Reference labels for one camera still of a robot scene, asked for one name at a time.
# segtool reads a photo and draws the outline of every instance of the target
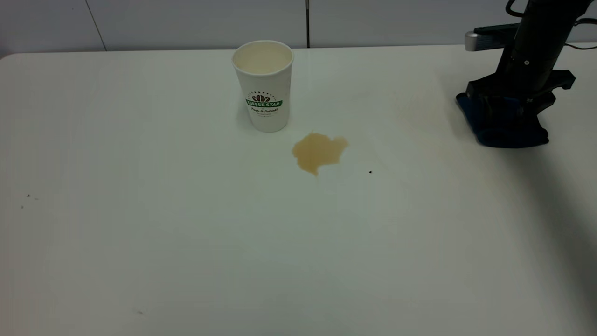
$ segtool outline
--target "table surface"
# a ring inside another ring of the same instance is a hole
[[[594,51],[520,150],[454,100],[500,51],[295,50],[276,133],[232,53],[0,60],[0,334],[595,335]]]

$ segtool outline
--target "white paper cup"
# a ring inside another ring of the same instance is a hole
[[[232,56],[243,103],[259,131],[275,132],[288,122],[293,60],[292,49],[276,41],[249,42]]]

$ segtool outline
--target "cup rim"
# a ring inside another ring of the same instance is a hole
[[[277,70],[277,71],[274,71],[274,72],[268,72],[268,73],[266,73],[266,74],[254,74],[254,73],[252,73],[252,72],[244,71],[244,70],[242,70],[242,69],[238,68],[238,67],[236,66],[236,63],[234,62],[234,56],[236,55],[236,53],[237,53],[237,52],[238,52],[238,51],[239,51],[241,48],[243,48],[243,47],[245,47],[245,46],[247,46],[247,45],[250,45],[250,44],[255,44],[255,43],[260,43],[260,42],[273,42],[273,43],[275,43],[275,44],[279,44],[279,45],[282,45],[282,46],[286,47],[288,50],[290,50],[290,55],[291,55],[290,62],[288,62],[288,64],[286,64],[286,66],[284,66],[282,69],[280,69],[280,70]],[[234,51],[234,53],[232,54],[232,66],[234,66],[234,68],[236,69],[236,71],[242,72],[243,74],[245,74],[245,75],[248,75],[248,76],[252,76],[252,77],[269,77],[269,76],[274,76],[274,75],[277,75],[277,74],[279,74],[280,72],[282,72],[282,71],[284,71],[284,70],[288,69],[288,68],[289,68],[289,67],[290,67],[290,66],[293,64],[293,62],[294,62],[294,52],[293,52],[292,48],[290,48],[289,46],[287,46],[286,44],[284,44],[284,43],[282,43],[282,42],[279,42],[279,41],[274,41],[274,40],[272,40],[272,39],[260,39],[260,40],[257,40],[257,41],[251,41],[251,42],[245,43],[245,44],[243,44],[242,46],[238,47],[238,48],[237,48],[237,49]]]

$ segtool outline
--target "cup logo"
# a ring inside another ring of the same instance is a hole
[[[282,105],[281,100],[276,100],[276,97],[267,92],[249,92],[246,99],[247,105],[256,108],[277,108]]]

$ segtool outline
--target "brown liquid stain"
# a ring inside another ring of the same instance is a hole
[[[338,164],[348,141],[339,136],[330,139],[326,135],[311,132],[294,144],[293,155],[298,166],[305,172],[318,176],[318,169],[327,164]]]

